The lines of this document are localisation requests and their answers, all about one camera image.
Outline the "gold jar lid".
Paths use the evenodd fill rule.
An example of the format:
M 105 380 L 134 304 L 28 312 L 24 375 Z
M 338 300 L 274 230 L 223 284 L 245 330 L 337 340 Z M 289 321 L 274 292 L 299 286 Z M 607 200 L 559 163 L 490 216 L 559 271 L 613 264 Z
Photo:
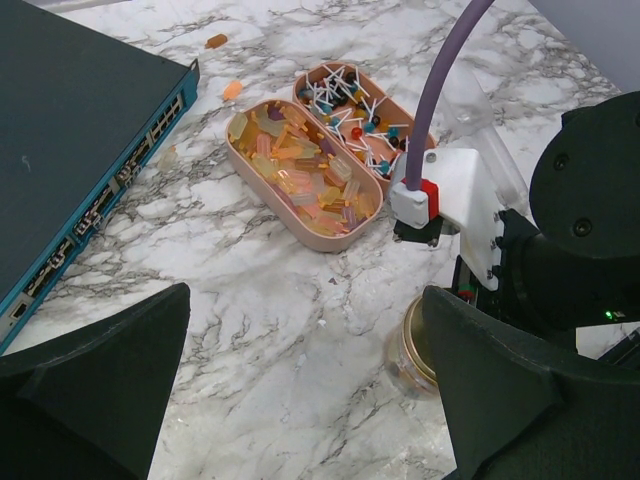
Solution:
M 424 325 L 422 304 L 423 299 L 418 296 L 409 305 L 403 320 L 402 342 L 409 365 L 416 371 L 416 376 L 436 387 L 437 378 Z

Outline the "clear plastic jar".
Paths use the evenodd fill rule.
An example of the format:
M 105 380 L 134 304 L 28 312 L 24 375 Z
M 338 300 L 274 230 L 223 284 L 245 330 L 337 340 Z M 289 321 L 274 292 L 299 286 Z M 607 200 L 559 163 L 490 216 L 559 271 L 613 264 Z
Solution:
M 386 341 L 384 367 L 393 385 L 410 399 L 426 400 L 439 394 L 437 383 L 410 359 L 399 331 Z

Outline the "pink tray of lollipops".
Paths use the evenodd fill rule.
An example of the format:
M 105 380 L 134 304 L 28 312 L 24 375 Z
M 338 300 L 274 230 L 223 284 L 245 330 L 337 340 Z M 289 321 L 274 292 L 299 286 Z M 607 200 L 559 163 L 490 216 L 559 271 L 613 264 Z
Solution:
M 293 100 L 312 115 L 386 190 L 404 154 L 413 117 L 359 67 L 328 62 L 301 74 Z

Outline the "pink tray of popsicle candies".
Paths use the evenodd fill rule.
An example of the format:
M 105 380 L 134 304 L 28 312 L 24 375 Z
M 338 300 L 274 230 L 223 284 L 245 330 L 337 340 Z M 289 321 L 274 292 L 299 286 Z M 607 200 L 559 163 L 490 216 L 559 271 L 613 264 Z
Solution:
M 235 113 L 226 143 L 236 172 L 312 250 L 346 249 L 381 211 L 374 177 L 293 102 L 264 101 Z

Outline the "clear plastic scoop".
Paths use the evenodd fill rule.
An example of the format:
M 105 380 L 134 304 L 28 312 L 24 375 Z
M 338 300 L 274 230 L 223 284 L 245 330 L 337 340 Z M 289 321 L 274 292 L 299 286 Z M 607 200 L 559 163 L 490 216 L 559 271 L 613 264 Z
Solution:
M 500 203 L 526 215 L 527 185 L 495 128 L 493 108 L 473 72 L 455 63 L 445 80 L 439 104 L 454 135 L 467 137 L 480 153 Z

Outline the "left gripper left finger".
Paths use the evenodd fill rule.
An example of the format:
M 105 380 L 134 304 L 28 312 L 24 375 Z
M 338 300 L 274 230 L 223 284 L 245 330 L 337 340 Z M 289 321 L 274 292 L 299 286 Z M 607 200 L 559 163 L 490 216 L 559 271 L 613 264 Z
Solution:
M 179 283 L 2 357 L 2 478 L 147 478 L 189 319 Z

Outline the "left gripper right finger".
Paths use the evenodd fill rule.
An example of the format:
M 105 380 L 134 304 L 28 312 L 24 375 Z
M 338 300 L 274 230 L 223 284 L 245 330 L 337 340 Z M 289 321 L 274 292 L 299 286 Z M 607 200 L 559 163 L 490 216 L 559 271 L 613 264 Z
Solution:
M 423 292 L 452 479 L 636 479 L 639 374 Z

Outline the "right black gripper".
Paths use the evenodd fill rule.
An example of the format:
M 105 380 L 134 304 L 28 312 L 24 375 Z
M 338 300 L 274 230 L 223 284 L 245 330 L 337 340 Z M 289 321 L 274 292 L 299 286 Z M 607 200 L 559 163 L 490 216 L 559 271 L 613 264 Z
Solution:
M 456 260 L 449 292 L 483 313 L 530 333 L 639 320 L 639 259 L 590 259 L 553 245 L 515 210 L 496 218 L 503 231 L 491 242 L 499 260 L 487 271 L 498 282 L 484 287 Z

